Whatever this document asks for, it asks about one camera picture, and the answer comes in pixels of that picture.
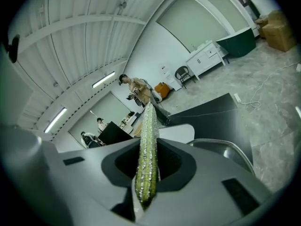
ceiling light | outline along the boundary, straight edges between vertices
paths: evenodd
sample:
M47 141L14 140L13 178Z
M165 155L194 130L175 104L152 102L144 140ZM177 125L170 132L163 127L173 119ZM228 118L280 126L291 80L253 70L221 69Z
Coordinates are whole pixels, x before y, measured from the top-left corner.
M57 116L51 121L51 123L47 126L47 128L45 129L45 133L48 133L50 131L50 129L53 127L53 125L57 122L57 120L67 111L66 108L63 108L59 114L57 114Z
M96 118L98 118L92 111L90 111Z
M108 78L112 77L115 74L115 71L108 74L107 76L103 77L102 79L100 79L98 82L94 83L92 85L93 88L95 88L96 86L100 85L102 82L106 81Z

cardboard box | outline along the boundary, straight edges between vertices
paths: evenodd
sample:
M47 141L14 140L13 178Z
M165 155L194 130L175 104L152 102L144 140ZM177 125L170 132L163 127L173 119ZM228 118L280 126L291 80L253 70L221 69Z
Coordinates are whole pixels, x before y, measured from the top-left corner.
M286 16L281 10L274 10L269 14L269 24L288 24Z
M258 28L260 37L264 39L265 35L264 35L262 28L268 24L268 16L265 16L263 18L258 18L254 21L254 23L257 24L257 28Z
M288 24L268 24L263 27L268 45L283 52L297 44L297 40Z
M297 44L288 21L281 11L271 12L268 21L269 23L262 30L270 47L286 52Z

white t-shirt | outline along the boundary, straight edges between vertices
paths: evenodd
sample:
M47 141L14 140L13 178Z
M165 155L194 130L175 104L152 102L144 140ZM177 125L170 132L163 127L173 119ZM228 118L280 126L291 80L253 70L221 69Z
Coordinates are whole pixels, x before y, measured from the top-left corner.
M92 137L95 137L95 135L94 134L92 134L92 133L89 133L89 132L87 132L87 133L85 133L84 134L84 136L88 136L88 137L90 137L92 140L93 140L93 138ZM84 141L84 139L83 139L83 137L81 137L81 143L82 143L82 145L87 149L88 148L88 146L86 145L86 143L85 143L85 141Z
M102 133L103 130L108 126L108 124L100 123L98 124L98 133Z

dark slot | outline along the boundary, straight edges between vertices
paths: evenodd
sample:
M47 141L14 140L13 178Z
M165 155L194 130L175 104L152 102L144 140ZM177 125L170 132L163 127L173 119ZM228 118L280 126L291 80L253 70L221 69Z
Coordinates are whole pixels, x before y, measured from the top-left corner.
M122 203L116 204L111 211L114 213L119 214L120 216L127 218L128 220L135 221L135 213L133 207L133 200L132 200L132 191L129 187L127 189L127 193Z
M82 157L78 156L78 157L74 157L74 158L70 158L70 159L66 159L63 160L63 162L65 163L66 166L71 165L71 164L75 164L81 161L84 161L85 159L83 159Z
M115 166L129 178L134 178L139 159L139 145L136 145L116 158Z
M161 180L174 174L182 165L182 157L162 144L157 144L158 167Z
M222 184L225 186L225 188L231 195L231 198L239 207L243 215L249 214L259 206L255 199L235 178L222 181Z

orange object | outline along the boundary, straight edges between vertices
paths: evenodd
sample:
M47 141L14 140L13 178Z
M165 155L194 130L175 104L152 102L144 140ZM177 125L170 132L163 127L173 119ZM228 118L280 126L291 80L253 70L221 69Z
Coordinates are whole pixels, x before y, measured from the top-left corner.
M155 86L155 91L157 91L162 99L164 99L168 95L170 88L164 83L159 83L159 85Z

